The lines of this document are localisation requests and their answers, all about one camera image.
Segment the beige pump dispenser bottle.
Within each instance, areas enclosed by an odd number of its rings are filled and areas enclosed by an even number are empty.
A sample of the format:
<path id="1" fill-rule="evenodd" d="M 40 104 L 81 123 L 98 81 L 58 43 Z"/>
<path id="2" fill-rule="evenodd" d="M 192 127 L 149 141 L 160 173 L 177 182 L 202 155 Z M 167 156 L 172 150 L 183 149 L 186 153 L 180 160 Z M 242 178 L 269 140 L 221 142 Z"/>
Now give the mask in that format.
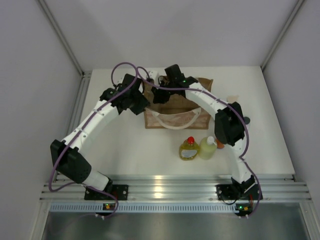
<path id="1" fill-rule="evenodd" d="M 229 104 L 232 104 L 234 102 L 238 102 L 239 100 L 239 95 L 229 95 L 227 98 L 226 98 L 226 101 L 229 103 Z M 248 117 L 248 116 L 244 116 L 243 117 L 243 120 L 244 120 L 244 123 L 248 126 L 250 123 L 251 123 L 251 119 Z"/>

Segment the burlap canvas tote bag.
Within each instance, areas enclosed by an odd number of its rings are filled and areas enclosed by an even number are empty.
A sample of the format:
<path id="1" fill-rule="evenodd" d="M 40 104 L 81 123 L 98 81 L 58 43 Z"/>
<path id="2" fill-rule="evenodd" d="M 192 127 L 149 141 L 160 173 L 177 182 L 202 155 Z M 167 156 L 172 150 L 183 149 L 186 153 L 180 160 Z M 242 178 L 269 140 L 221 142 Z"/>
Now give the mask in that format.
<path id="1" fill-rule="evenodd" d="M 144 111 L 146 129 L 207 130 L 209 128 L 211 115 L 193 101 L 174 94 L 164 104 L 153 103 L 152 86 L 149 84 L 144 86 L 144 96 L 150 102 L 150 106 Z"/>

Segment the yellow bottle red cap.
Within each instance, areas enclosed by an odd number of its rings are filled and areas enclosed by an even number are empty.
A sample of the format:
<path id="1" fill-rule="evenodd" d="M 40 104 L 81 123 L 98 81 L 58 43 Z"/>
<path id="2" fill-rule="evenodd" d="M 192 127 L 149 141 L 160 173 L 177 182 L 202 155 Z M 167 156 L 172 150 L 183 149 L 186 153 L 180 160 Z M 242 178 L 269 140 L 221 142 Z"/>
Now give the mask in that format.
<path id="1" fill-rule="evenodd" d="M 179 157 L 184 161 L 193 160 L 200 150 L 193 136 L 188 137 L 179 147 Z"/>

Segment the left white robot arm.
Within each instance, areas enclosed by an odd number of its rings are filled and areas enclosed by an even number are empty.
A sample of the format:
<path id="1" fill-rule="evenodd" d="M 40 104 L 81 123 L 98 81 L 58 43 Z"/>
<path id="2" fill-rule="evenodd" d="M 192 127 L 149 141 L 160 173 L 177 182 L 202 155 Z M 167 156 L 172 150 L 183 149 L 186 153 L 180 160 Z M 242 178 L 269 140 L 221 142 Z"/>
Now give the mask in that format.
<path id="1" fill-rule="evenodd" d="M 106 89 L 90 114 L 63 140 L 50 145 L 53 168 L 73 183 L 89 186 L 102 200 L 113 194 L 113 181 L 94 169 L 85 158 L 101 131 L 123 111 L 129 109 L 139 115 L 149 101 L 140 91 L 142 79 L 126 74 L 117 88 Z"/>

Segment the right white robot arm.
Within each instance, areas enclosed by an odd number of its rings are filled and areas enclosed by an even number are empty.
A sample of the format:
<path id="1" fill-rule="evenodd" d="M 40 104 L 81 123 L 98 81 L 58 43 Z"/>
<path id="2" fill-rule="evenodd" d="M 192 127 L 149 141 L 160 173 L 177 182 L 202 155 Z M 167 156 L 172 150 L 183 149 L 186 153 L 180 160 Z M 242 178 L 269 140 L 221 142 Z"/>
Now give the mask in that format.
<path id="1" fill-rule="evenodd" d="M 219 191 L 222 200 L 240 200 L 251 193 L 256 185 L 245 155 L 249 148 L 249 131 L 244 121 L 242 108 L 238 102 L 228 103 L 207 90 L 196 78 L 185 75 L 177 64 L 165 69 L 166 81 L 153 85 L 153 102 L 164 104 L 172 95 L 180 95 L 196 103 L 214 120 L 214 135 L 231 154 L 231 181 L 225 190 Z"/>

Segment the orange bottle blue cap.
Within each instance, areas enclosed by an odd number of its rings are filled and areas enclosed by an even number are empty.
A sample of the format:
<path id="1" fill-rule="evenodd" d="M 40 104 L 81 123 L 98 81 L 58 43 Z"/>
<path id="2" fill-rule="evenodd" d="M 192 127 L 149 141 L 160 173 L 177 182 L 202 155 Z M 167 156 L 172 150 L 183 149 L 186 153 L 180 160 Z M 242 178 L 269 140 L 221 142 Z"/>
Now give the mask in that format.
<path id="1" fill-rule="evenodd" d="M 216 139 L 216 144 L 218 149 L 223 149 L 225 147 L 225 145 L 221 143 L 218 139 Z"/>

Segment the pale green lotion bottle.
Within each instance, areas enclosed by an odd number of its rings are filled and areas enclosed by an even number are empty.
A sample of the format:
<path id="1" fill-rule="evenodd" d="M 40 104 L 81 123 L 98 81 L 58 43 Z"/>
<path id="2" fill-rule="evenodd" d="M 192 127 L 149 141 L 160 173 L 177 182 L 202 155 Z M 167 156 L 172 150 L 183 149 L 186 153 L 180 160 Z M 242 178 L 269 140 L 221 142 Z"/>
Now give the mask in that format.
<path id="1" fill-rule="evenodd" d="M 213 136 L 204 137 L 199 144 L 199 157 L 203 160 L 209 160 L 217 149 L 217 142 Z"/>

